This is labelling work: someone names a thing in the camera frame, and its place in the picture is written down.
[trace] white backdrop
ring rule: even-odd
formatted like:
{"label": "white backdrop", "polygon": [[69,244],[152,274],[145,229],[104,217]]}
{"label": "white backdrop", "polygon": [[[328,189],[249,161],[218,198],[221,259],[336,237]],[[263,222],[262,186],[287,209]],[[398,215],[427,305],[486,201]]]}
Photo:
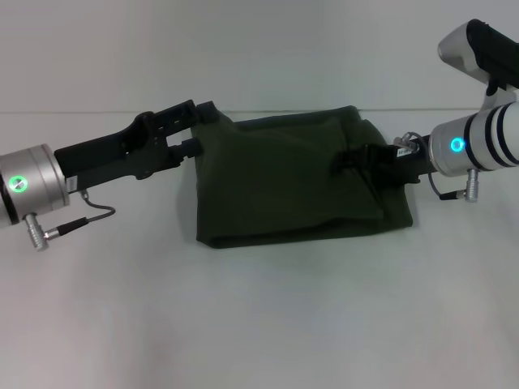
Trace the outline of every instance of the white backdrop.
{"label": "white backdrop", "polygon": [[519,36],[517,0],[2,0],[1,111],[477,108],[438,58],[472,18]]}
{"label": "white backdrop", "polygon": [[[442,64],[438,41],[472,17],[517,38],[517,8],[3,2],[0,155],[113,133],[188,98],[234,111],[352,104],[388,140],[428,134],[484,91]],[[192,161],[93,188],[118,213],[45,253],[23,225],[0,233],[0,387],[516,389],[518,178],[482,174],[478,204],[410,186],[410,229],[235,250],[195,241]],[[41,223],[94,214],[73,195]]]}

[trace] green fabric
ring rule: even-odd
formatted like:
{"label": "green fabric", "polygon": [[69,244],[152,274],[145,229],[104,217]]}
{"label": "green fabric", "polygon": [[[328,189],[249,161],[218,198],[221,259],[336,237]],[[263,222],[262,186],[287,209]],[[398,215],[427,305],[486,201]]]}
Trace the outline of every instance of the green fabric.
{"label": "green fabric", "polygon": [[215,248],[354,237],[413,224],[403,187],[332,173],[339,152],[385,144],[355,107],[193,127],[197,239]]}

